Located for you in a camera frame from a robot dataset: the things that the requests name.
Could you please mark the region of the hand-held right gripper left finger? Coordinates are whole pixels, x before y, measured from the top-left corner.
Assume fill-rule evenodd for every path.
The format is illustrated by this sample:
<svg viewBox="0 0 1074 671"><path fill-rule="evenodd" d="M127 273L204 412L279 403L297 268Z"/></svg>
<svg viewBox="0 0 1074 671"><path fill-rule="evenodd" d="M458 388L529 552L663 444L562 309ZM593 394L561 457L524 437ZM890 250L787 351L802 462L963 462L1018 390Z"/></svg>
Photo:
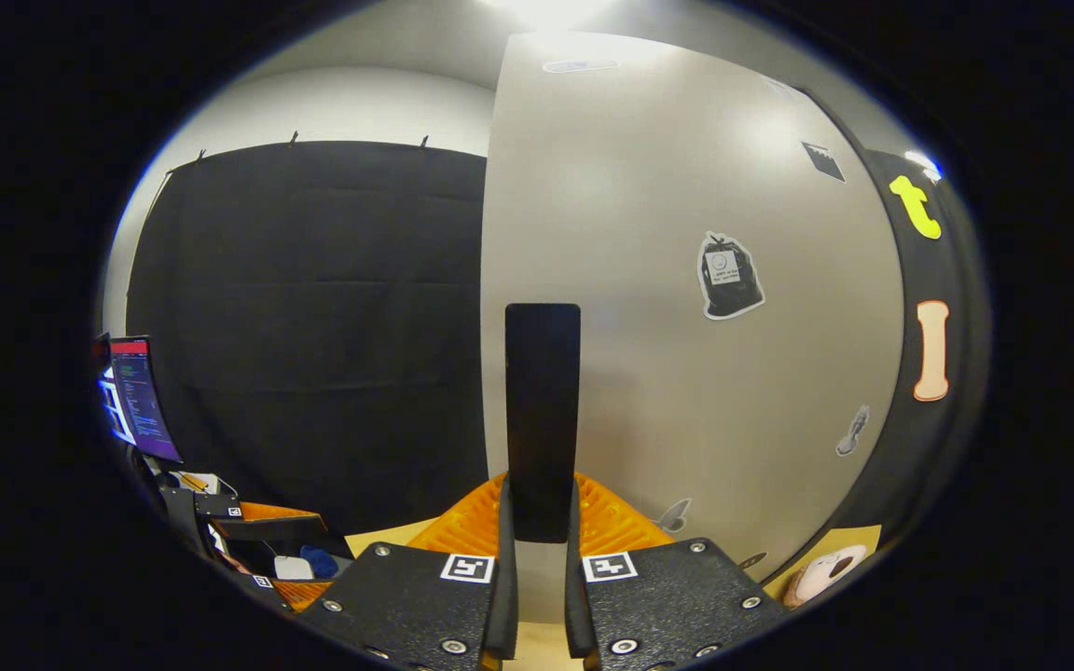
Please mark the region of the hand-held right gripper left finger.
<svg viewBox="0 0 1074 671"><path fill-rule="evenodd" d="M477 486L408 542L367 544L296 621L384 670L499 670L516 655L518 628L508 476Z"/></svg>

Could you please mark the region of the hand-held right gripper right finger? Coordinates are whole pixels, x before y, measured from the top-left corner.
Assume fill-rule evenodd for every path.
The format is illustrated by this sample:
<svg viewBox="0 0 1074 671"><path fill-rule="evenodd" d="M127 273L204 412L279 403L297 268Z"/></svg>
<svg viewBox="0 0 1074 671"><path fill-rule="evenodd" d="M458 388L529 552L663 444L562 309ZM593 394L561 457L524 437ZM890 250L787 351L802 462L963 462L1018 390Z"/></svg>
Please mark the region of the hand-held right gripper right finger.
<svg viewBox="0 0 1074 671"><path fill-rule="evenodd" d="M574 475L564 624L585 670L702 670L787 617L717 542L674 540Z"/></svg>

